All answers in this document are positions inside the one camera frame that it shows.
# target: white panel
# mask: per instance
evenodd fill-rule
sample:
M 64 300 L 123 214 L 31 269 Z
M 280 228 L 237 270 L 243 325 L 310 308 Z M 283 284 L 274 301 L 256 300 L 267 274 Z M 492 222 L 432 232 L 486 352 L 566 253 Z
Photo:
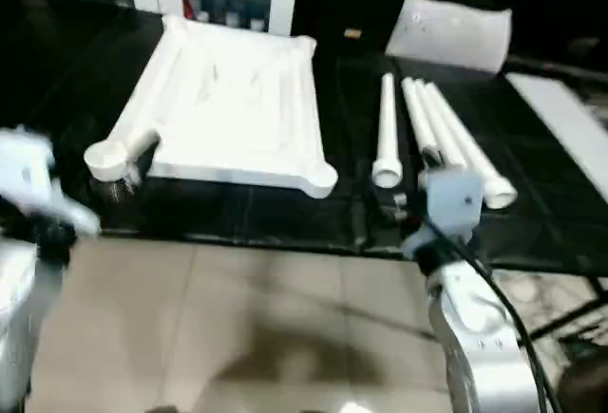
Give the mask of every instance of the white panel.
M 560 81 L 518 73 L 506 79 L 608 201 L 608 134 L 591 110 Z

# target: white cloth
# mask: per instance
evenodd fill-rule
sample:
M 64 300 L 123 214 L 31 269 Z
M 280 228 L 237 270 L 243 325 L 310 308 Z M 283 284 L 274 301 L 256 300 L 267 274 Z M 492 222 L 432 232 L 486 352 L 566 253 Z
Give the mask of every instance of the white cloth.
M 387 54 L 497 73 L 511 41 L 511 10 L 405 0 Z

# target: pipe end cap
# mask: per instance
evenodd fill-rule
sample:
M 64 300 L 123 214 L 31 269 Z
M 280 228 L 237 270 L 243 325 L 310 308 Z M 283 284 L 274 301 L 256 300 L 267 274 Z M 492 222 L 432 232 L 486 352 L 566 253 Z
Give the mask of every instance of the pipe end cap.
M 378 159 L 371 168 L 371 179 L 380 188 L 393 188 L 399 185 L 403 167 L 398 159 Z
M 488 178 L 484 183 L 484 200 L 489 209 L 504 209 L 517 199 L 517 190 L 503 176 Z

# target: black table surface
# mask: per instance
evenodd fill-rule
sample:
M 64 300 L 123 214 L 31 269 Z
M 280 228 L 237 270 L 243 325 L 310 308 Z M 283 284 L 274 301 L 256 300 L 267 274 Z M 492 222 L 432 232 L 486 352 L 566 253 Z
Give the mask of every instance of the black table surface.
M 76 0 L 0 0 L 0 12 L 0 126 L 50 136 L 64 190 L 95 207 L 83 153 L 118 119 L 161 38 L 160 16 Z M 484 210 L 478 233 L 492 264 L 608 276 L 608 204 L 504 77 L 331 49 L 319 45 L 313 63 L 324 150 L 339 176 L 329 197 L 149 178 L 123 208 L 95 207 L 104 233 L 400 258 L 406 230 L 382 218 L 369 180 L 380 78 L 399 66 L 441 87 L 519 191 L 508 209 Z M 397 94 L 402 188 L 412 193 L 421 161 Z M 1 214 L 12 216 L 8 206 Z

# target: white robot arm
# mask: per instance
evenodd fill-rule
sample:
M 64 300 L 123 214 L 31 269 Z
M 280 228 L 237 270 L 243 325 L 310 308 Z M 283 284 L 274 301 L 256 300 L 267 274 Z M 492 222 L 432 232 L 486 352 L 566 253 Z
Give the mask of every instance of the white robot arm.
M 52 164 L 46 138 L 0 130 L 0 197 L 37 232 L 29 241 L 12 238 L 8 228 L 0 235 L 0 413 L 25 409 L 40 327 L 61 289 L 73 232 L 100 231 L 99 218 L 51 181 Z

